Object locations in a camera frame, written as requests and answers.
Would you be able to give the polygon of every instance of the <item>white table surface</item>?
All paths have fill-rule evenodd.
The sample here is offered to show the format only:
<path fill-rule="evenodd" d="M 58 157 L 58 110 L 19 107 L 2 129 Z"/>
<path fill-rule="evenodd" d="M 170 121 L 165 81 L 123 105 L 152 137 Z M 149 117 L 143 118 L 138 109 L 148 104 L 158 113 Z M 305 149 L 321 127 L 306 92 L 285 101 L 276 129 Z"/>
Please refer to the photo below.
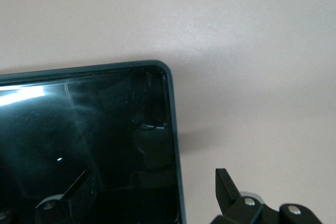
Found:
<path fill-rule="evenodd" d="M 158 59 L 174 77 L 188 224 L 215 168 L 336 221 L 336 0 L 0 0 L 0 73 Z"/>

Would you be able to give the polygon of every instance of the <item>black bracket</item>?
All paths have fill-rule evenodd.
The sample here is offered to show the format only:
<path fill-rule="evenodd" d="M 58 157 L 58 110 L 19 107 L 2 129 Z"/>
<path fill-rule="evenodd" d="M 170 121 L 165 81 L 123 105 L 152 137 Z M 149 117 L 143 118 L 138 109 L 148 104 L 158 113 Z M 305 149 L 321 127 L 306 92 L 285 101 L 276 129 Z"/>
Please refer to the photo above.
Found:
<path fill-rule="evenodd" d="M 216 197 L 223 215 L 211 224 L 322 224 L 304 206 L 284 204 L 275 211 L 253 197 L 242 197 L 226 169 L 216 169 Z"/>

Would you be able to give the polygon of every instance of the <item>beige surface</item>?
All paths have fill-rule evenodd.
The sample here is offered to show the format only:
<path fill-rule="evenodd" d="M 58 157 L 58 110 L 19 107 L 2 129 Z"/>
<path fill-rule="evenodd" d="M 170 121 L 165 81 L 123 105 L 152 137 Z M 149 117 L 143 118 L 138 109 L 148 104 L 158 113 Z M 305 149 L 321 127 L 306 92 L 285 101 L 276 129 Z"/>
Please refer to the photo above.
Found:
<path fill-rule="evenodd" d="M 336 0 L 0 0 L 1 73 L 159 59 L 174 76 L 188 224 L 214 169 L 336 221 Z"/>

